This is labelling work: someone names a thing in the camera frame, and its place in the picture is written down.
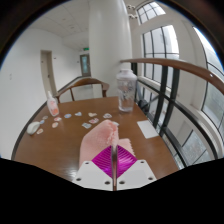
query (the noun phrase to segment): wooden railing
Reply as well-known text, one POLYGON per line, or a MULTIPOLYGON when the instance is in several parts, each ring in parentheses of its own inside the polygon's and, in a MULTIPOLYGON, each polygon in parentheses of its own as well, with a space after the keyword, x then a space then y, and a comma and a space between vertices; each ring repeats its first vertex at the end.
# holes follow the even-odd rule
POLYGON ((145 113, 146 116, 148 117, 148 119, 151 120, 155 129, 157 129, 158 124, 159 124, 159 118, 160 118, 160 114, 162 112, 164 100, 168 101, 166 115, 165 115, 162 125, 160 126, 159 135, 161 137, 163 137, 164 134, 166 135, 166 137, 171 142, 173 148, 175 149, 176 153, 180 157, 184 167, 189 166, 189 164, 188 164, 188 161, 187 161, 185 155, 182 153, 183 148, 179 144, 178 140, 176 139, 176 137, 173 135, 173 133, 171 132, 171 130, 168 127, 168 123, 170 121, 170 118, 171 118, 174 108, 178 109, 185 117, 187 117, 189 119, 189 121, 191 121, 195 125, 195 127, 198 129, 198 131, 200 131, 200 133, 202 134, 204 139, 206 139, 208 145, 210 146, 210 149, 213 153, 214 159, 218 159, 217 150, 216 150, 216 147, 212 140, 213 137, 212 137, 211 133, 204 128, 203 123, 199 120, 199 118, 195 114, 193 114, 187 107, 185 107, 182 103, 180 103, 176 100, 176 96, 177 96, 178 85, 179 85, 180 70, 189 72, 195 76, 198 76, 198 77, 204 79, 205 81, 211 83, 222 94, 224 94, 224 82, 220 77, 218 77, 215 73, 213 73, 205 68, 193 65, 191 63, 188 63, 188 62, 185 62, 182 60, 172 60, 172 59, 164 59, 164 58, 135 58, 135 59, 121 60, 120 62, 121 63, 126 63, 126 62, 131 63, 132 70, 133 70, 134 74, 136 74, 136 75, 138 75, 137 74, 138 73, 138 69, 137 69, 138 63, 158 64, 158 65, 162 66, 162 77, 161 77, 160 89, 155 88, 153 85, 145 82, 144 80, 139 79, 138 82, 158 94, 158 97, 157 97, 158 103, 157 103, 155 116, 152 117, 150 115, 150 112, 145 113), (173 68, 173 81, 172 81, 170 96, 167 96, 167 94, 166 94, 168 67, 173 68))
POLYGON ((183 70, 206 80, 224 94, 224 82, 215 73, 185 61, 164 58, 135 58, 121 60, 120 62, 158 64, 183 70))

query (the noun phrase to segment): chair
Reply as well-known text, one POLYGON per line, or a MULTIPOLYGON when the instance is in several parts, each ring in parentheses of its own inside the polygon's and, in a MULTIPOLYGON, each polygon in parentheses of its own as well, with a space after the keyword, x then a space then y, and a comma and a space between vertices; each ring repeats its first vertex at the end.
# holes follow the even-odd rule
POLYGON ((65 93, 66 91, 70 90, 71 92, 71 96, 72 96, 72 100, 75 101, 74 96, 73 96, 73 92, 72 89, 74 87, 78 87, 78 86, 85 86, 85 85, 90 85, 90 84, 101 84, 102 87, 102 95, 103 97, 107 97, 106 96, 106 92, 109 89, 109 84, 105 83, 105 82, 101 82, 98 79, 93 79, 93 78, 86 78, 86 79, 81 79, 78 82, 76 82, 74 85, 68 87, 67 89, 63 90, 59 95, 55 96, 58 100, 58 103, 60 103, 60 96, 65 93))

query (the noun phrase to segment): handrail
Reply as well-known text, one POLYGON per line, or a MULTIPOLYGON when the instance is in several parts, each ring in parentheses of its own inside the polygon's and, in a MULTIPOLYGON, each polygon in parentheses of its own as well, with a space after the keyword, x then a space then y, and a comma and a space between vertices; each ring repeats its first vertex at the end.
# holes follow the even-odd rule
POLYGON ((220 79, 215 73, 185 61, 165 59, 165 58, 135 58, 135 59, 121 60, 120 62, 159 64, 162 66, 170 66, 176 69, 190 72, 211 83, 222 94, 224 94, 224 81, 222 81, 222 79, 220 79))

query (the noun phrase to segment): pink object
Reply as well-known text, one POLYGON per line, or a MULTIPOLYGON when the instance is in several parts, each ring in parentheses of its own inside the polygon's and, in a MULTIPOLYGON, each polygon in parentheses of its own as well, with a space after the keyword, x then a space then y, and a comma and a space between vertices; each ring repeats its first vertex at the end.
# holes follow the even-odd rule
POLYGON ((117 146, 117 178, 127 171, 137 159, 126 149, 117 146))
POLYGON ((109 146, 100 152, 92 162, 97 165, 103 172, 105 172, 109 177, 112 177, 112 147, 109 146))
POLYGON ((80 147, 79 167, 84 161, 91 161, 107 147, 116 145, 134 155, 130 140, 119 140, 117 125, 110 120, 104 120, 84 136, 80 147))

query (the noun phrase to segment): white column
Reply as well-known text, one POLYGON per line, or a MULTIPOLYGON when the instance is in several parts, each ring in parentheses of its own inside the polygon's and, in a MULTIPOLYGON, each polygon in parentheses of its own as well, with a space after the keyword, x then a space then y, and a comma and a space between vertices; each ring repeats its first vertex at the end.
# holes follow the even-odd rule
POLYGON ((91 75, 110 85, 107 96, 117 96, 116 74, 130 68, 120 60, 132 58, 131 31, 123 0, 92 0, 89 16, 91 75))

